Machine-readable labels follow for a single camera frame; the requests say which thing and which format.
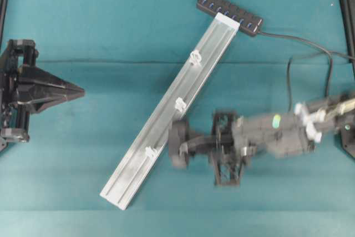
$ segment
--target robotic end effector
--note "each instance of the robotic end effector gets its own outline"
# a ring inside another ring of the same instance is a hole
[[[32,40],[9,40],[0,56],[0,150],[9,142],[29,141],[30,114],[85,95],[84,89],[36,67],[35,46]]]
[[[239,185],[249,155],[236,153],[232,127],[235,112],[216,112],[210,135],[191,130],[187,120],[173,122],[169,130],[169,157],[176,168],[187,168],[189,158],[206,155],[215,172],[216,185]]]
[[[354,122],[355,97],[350,95],[299,103],[295,112],[254,118],[217,112],[211,135],[191,130],[187,121],[173,122],[169,157],[175,167],[186,168],[189,158],[207,155],[216,185],[239,185],[244,166],[258,152],[264,150],[277,157],[309,153],[324,133],[347,129]]]

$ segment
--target aluminum extrusion rail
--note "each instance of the aluminum extrusion rail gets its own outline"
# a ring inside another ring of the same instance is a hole
[[[181,119],[238,31],[239,23],[218,13],[191,52],[100,195],[125,210]]]

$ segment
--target white plastic clip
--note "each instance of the white plastic clip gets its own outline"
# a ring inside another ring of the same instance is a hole
[[[320,143],[322,140],[322,133],[316,130],[314,123],[324,122],[326,117],[325,110],[320,109],[310,114],[305,104],[297,103],[295,106],[295,115],[300,117],[303,126],[306,127],[308,139]]]
[[[201,60],[201,54],[197,49],[190,53],[189,61],[192,65],[200,64]]]
[[[175,101],[175,108],[180,111],[181,113],[184,112],[184,110],[186,109],[187,105],[186,103],[183,101],[183,99],[181,97],[179,97],[176,101]]]
[[[241,116],[237,119],[237,127],[241,127],[243,125],[243,122],[244,122],[244,117]]]
[[[152,147],[146,147],[145,148],[145,155],[148,158],[154,159],[157,154],[158,154],[158,151],[155,148],[152,148]]]
[[[240,155],[241,155],[242,157],[245,157],[246,155],[248,155],[248,147],[242,147],[242,148],[240,149]]]

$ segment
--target black cable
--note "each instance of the black cable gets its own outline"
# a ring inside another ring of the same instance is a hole
[[[332,50],[330,50],[329,52],[331,54],[338,55],[338,56],[340,56],[342,58],[348,58],[351,61],[355,61],[355,57],[352,57],[352,56],[349,56],[349,55],[346,55],[346,54],[343,54],[343,53],[340,53],[340,52],[332,51]]]
[[[331,55],[329,50],[325,49],[324,47],[320,46],[319,44],[313,43],[313,42],[311,42],[309,40],[306,40],[306,39],[303,39],[303,38],[300,38],[300,37],[296,37],[296,36],[288,36],[286,34],[265,33],[265,32],[262,32],[262,31],[259,31],[259,34],[261,34],[263,36],[269,36],[269,37],[275,37],[275,38],[296,40],[296,41],[299,41],[299,42],[306,43],[309,46],[313,46],[313,47],[325,52],[328,55],[328,57],[329,57],[329,71],[328,71],[328,76],[327,76],[325,96],[326,97],[329,96],[329,87],[330,87],[330,82],[331,82],[332,72],[333,72],[333,57],[332,57],[332,55]],[[289,103],[289,105],[291,105],[291,107],[292,107],[292,95],[291,95],[291,83],[290,83],[290,65],[291,65],[291,62],[292,61],[289,60],[288,65],[287,65],[287,84],[288,84],[287,85],[287,90],[288,90],[288,98],[289,98],[289,100],[291,100],[291,103]]]
[[[7,7],[7,0],[0,0],[0,46],[2,43],[6,7]]]
[[[291,78],[290,78],[290,68],[293,58],[290,58],[287,64],[287,74],[286,74],[286,82],[287,82],[287,95],[288,95],[288,112],[292,110],[293,99],[292,99],[292,91],[291,91]]]

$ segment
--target teal fabric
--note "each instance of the teal fabric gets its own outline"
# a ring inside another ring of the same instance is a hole
[[[346,52],[338,0],[232,0],[296,34]],[[104,184],[206,31],[195,0],[9,0],[4,40],[31,38],[39,67],[87,91],[34,115],[31,141],[0,153],[0,236],[351,236],[355,164],[339,136],[316,152],[253,158],[239,188],[216,188],[205,158],[175,170],[164,151],[130,207]],[[238,33],[188,112],[208,132],[216,108],[242,115],[287,109],[286,63],[314,50]],[[292,66],[295,101],[320,98],[324,56]],[[336,58],[331,93],[353,89]]]

